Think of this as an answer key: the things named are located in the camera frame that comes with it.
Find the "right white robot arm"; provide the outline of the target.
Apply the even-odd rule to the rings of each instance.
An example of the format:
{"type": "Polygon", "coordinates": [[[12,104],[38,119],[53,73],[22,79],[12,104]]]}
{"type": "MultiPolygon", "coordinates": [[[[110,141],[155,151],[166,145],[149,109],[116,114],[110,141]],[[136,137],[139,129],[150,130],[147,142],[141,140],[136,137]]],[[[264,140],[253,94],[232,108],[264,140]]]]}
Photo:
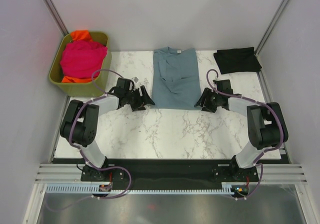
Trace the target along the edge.
{"type": "Polygon", "coordinates": [[[265,153],[278,149],[289,138],[282,110],[277,102],[263,103],[241,94],[227,93],[205,88],[195,107],[215,113],[218,107],[236,112],[247,119],[248,143],[232,157],[228,166],[216,166],[217,179],[243,182],[246,178],[257,179],[258,161],[265,153]]]}

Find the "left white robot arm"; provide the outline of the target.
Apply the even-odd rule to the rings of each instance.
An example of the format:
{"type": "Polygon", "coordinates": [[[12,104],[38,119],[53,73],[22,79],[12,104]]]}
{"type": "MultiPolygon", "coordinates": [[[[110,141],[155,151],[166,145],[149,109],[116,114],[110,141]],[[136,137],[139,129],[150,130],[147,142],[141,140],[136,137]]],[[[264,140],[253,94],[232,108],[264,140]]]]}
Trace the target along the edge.
{"type": "Polygon", "coordinates": [[[102,182],[109,178],[111,171],[108,158],[96,142],[98,119],[101,115],[126,105],[135,112],[144,111],[145,106],[154,106],[155,102],[142,85],[138,88],[115,86],[106,94],[87,102],[73,99],[68,104],[59,132],[70,146],[79,151],[85,161],[82,182],[102,182]]]}

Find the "blue-grey t-shirt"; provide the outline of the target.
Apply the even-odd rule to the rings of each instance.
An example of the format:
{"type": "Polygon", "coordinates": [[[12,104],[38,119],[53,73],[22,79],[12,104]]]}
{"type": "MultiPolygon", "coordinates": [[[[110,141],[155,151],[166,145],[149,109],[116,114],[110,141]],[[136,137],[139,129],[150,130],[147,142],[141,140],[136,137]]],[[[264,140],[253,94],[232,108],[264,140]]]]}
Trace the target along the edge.
{"type": "Polygon", "coordinates": [[[201,97],[196,50],[163,47],[153,51],[151,98],[157,109],[196,110],[201,97]]]}

